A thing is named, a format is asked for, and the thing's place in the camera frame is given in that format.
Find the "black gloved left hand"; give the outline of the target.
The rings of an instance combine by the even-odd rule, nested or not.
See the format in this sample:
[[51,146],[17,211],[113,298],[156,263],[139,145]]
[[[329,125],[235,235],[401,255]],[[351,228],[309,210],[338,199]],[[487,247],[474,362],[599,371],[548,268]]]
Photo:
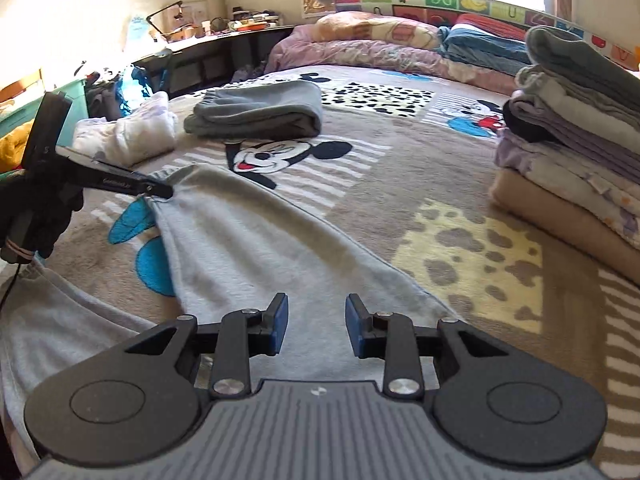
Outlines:
[[1,179],[1,258],[29,263],[48,258],[70,219],[84,206],[84,192],[53,174],[17,171]]

